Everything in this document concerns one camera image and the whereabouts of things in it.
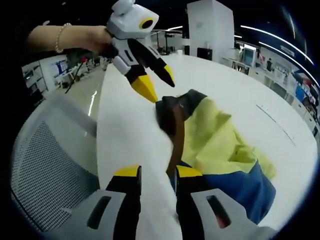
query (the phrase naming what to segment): ceiling light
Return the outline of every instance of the ceiling light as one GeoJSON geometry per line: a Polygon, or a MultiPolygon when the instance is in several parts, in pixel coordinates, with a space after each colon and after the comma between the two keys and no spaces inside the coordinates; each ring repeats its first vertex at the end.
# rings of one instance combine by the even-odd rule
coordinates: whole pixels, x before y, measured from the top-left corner
{"type": "Polygon", "coordinates": [[[175,26],[175,27],[172,27],[172,28],[168,28],[167,30],[171,31],[171,30],[182,29],[182,28],[183,28],[183,26],[175,26]]]}
{"type": "Polygon", "coordinates": [[[273,46],[270,46],[270,45],[265,44],[265,43],[263,43],[263,42],[259,42],[259,43],[262,44],[262,45],[265,45],[265,46],[267,46],[268,48],[271,48],[271,49],[273,49],[273,50],[275,50],[275,51],[277,51],[277,52],[279,52],[279,53],[281,53],[281,54],[283,54],[283,55],[285,55],[288,59],[290,59],[291,61],[295,62],[299,67],[301,67],[301,68],[314,80],[315,84],[316,84],[318,87],[320,87],[320,86],[319,86],[319,83],[318,83],[317,80],[314,78],[314,76],[312,76],[310,72],[308,72],[300,63],[298,63],[298,62],[297,62],[296,60],[294,60],[292,57],[290,57],[289,55],[285,54],[284,52],[282,52],[282,51],[274,48],[273,46]]]}
{"type": "Polygon", "coordinates": [[[264,33],[264,34],[268,34],[276,39],[279,39],[283,42],[285,42],[286,44],[290,45],[291,47],[293,47],[295,50],[297,50],[299,53],[301,53],[303,56],[306,57],[306,59],[309,60],[310,63],[312,63],[312,65],[315,65],[314,62],[310,59],[310,57],[308,57],[303,51],[301,51],[299,48],[297,48],[296,46],[294,46],[293,44],[291,44],[290,42],[282,39],[281,37],[277,36],[277,35],[274,35],[270,32],[267,32],[267,31],[263,31],[263,30],[260,30],[260,29],[257,29],[257,28],[254,28],[254,27],[250,27],[250,26],[243,26],[241,25],[242,28],[245,28],[245,29],[251,29],[251,30],[255,30],[255,31],[258,31],[258,32],[261,32],[261,33],[264,33]]]}
{"type": "Polygon", "coordinates": [[[294,22],[292,21],[291,15],[289,15],[289,17],[290,17],[290,22],[291,22],[292,31],[293,31],[293,38],[296,39],[295,25],[294,25],[294,22]]]}
{"type": "Polygon", "coordinates": [[[44,23],[42,23],[43,26],[48,25],[50,23],[49,20],[45,21],[44,23]]]}
{"type": "Polygon", "coordinates": [[[306,39],[304,39],[304,49],[305,49],[305,55],[307,55],[307,42],[306,39]]]}

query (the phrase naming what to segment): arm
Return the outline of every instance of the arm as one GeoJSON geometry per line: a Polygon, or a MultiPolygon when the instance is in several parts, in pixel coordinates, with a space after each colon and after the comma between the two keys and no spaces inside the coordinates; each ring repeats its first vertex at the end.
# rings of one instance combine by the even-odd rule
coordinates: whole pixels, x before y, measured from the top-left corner
{"type": "MultiPolygon", "coordinates": [[[[54,51],[61,26],[37,26],[27,38],[27,46],[33,52],[54,51]]],[[[100,52],[111,43],[104,26],[66,26],[60,33],[58,47],[61,50],[83,48],[100,52]]]]}

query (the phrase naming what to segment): black sleeve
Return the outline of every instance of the black sleeve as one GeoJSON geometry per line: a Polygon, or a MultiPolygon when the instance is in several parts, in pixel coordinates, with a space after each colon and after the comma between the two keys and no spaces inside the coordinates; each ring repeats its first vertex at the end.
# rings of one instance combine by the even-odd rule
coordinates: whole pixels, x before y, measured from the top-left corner
{"type": "Polygon", "coordinates": [[[39,5],[39,1],[35,0],[21,1],[19,3],[10,0],[6,11],[6,19],[3,20],[5,52],[9,56],[14,56],[15,64],[22,67],[28,63],[54,55],[54,52],[33,52],[31,54],[27,48],[27,39],[35,27],[42,25],[47,20],[52,20],[53,13],[58,13],[59,5],[57,3],[48,1],[44,7],[39,5]]]}

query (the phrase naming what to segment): white table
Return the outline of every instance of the white table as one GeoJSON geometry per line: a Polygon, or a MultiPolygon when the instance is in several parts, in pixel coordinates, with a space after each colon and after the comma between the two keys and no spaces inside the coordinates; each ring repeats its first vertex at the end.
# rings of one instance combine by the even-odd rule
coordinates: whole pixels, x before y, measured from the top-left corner
{"type": "MultiPolygon", "coordinates": [[[[247,141],[273,161],[277,176],[272,183],[277,193],[260,225],[280,229],[306,195],[315,170],[317,144],[308,126],[280,96],[243,73],[186,55],[164,56],[163,60],[173,70],[176,87],[148,69],[159,99],[190,89],[208,95],[232,114],[234,125],[247,141]]],[[[142,165],[136,239],[181,239],[174,220],[176,199],[165,173],[171,151],[171,141],[157,124],[155,105],[138,95],[110,64],[97,121],[98,176],[104,189],[119,168],[142,165]]]]}

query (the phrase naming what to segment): blue cloth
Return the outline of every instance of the blue cloth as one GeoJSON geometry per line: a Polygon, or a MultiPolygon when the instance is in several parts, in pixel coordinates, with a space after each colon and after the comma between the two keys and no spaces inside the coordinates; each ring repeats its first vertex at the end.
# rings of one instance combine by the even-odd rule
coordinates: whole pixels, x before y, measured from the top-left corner
{"type": "Polygon", "coordinates": [[[275,187],[263,174],[258,161],[249,173],[236,171],[203,176],[211,188],[220,189],[241,204],[248,219],[255,224],[266,216],[276,196],[275,187]]]}

